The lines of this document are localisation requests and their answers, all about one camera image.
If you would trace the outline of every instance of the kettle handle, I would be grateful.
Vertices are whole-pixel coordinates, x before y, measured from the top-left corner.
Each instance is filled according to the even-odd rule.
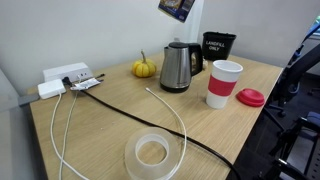
[[[203,68],[203,57],[202,57],[202,50],[201,46],[198,43],[189,43],[189,57],[190,57],[190,69],[191,69],[191,76],[197,75],[202,71]],[[192,54],[195,53],[196,56],[196,67],[195,70],[192,70]]]

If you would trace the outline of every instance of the wooden desk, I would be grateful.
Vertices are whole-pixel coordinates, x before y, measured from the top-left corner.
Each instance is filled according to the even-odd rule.
[[[181,132],[173,113],[145,91],[145,87],[149,87],[181,116],[189,137],[206,144],[234,163],[262,109],[242,104],[235,94],[243,88],[253,88],[267,98],[282,68],[230,56],[229,59],[240,63],[244,71],[226,107],[215,110],[205,102],[211,62],[207,70],[193,77],[186,92],[173,94],[159,87],[163,54],[150,58],[158,67],[155,76],[136,78],[131,74],[133,61],[130,61],[96,71],[95,74],[105,73],[104,82],[88,92],[123,111]],[[73,97],[74,92],[63,94],[57,110],[53,132],[59,152]],[[31,104],[50,179],[58,178],[60,163],[50,140],[50,122],[57,100],[58,97],[54,97]],[[65,160],[90,179],[130,179],[124,163],[125,145],[133,133],[145,127],[79,93],[69,126]],[[173,179],[225,179],[228,172],[229,168],[217,157],[189,143],[185,159]],[[63,177],[78,179],[67,167],[63,169]]]

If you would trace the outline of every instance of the charger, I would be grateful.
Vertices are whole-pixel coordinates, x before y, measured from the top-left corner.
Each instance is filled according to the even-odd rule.
[[[38,85],[41,99],[48,99],[66,92],[61,79],[55,79]]]

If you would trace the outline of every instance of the white wall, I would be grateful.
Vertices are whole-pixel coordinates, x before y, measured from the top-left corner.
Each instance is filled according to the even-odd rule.
[[[231,54],[285,67],[319,7],[319,0],[205,0],[198,42],[206,31],[233,33]]]
[[[159,0],[1,0],[0,67],[20,95],[42,70],[85,62],[92,70],[160,52],[174,37],[196,42],[203,0],[185,23]]]

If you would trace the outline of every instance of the small pumpkin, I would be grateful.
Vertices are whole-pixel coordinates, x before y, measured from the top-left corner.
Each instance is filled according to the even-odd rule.
[[[156,73],[157,67],[151,59],[146,59],[143,50],[141,54],[142,59],[135,61],[132,65],[132,73],[137,77],[151,77]]]

